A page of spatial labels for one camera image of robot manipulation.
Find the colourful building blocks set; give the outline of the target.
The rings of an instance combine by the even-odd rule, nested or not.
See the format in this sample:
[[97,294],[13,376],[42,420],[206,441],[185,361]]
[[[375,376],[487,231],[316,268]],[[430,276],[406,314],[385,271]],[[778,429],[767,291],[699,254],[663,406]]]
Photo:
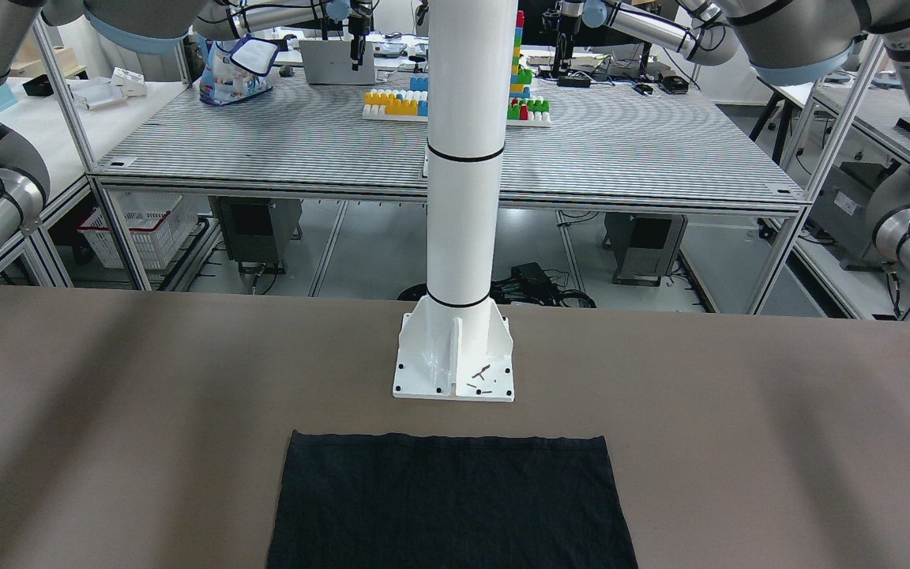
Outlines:
[[432,1],[427,72],[405,88],[380,87],[363,97],[362,119],[432,122],[441,129],[552,127],[549,100],[533,93],[534,73],[521,64],[526,17],[515,1]]

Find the black printed t-shirt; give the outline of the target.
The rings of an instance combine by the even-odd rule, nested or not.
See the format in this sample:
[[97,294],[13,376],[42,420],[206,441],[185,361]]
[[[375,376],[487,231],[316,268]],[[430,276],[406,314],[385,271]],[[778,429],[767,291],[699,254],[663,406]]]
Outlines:
[[268,568],[636,568],[603,436],[304,435]]

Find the white plastic crate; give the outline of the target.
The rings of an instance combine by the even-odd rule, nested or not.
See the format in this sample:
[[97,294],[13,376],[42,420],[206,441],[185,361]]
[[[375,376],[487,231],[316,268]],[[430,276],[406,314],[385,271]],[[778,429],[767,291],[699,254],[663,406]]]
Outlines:
[[[116,195],[115,200],[147,270],[166,269],[198,223],[198,213],[179,194],[131,191]],[[122,268],[115,239],[101,209],[92,210],[77,231],[105,269]]]

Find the silver laptop on workbench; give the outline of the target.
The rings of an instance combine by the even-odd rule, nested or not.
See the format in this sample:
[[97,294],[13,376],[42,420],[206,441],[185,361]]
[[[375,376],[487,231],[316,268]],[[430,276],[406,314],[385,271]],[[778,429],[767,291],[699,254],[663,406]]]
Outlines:
[[300,40],[299,53],[304,76],[310,85],[372,86],[376,68],[371,43],[358,48],[356,58],[352,43],[343,40]]

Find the striped grey workbench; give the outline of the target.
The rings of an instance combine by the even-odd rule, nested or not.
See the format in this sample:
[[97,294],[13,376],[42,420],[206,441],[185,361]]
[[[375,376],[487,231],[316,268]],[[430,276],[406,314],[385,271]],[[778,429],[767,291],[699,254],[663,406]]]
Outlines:
[[467,109],[387,118],[367,89],[310,85],[303,72],[227,107],[184,88],[94,159],[104,190],[434,202],[475,190],[506,208],[633,210],[794,220],[808,194],[713,102],[622,84],[559,88],[552,119]]

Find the blue patterned bag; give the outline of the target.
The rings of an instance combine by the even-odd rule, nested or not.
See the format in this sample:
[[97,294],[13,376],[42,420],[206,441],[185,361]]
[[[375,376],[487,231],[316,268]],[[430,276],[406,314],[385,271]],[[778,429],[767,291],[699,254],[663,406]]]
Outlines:
[[210,107],[227,107],[267,93],[278,53],[277,43],[260,37],[213,40],[198,81],[199,100]]

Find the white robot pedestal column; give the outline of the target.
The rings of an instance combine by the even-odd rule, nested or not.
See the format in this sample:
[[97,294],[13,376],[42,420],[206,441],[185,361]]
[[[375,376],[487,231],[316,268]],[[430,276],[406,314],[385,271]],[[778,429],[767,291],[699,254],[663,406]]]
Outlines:
[[506,127],[427,123],[427,281],[402,318],[395,398],[512,402],[513,338],[491,298]]

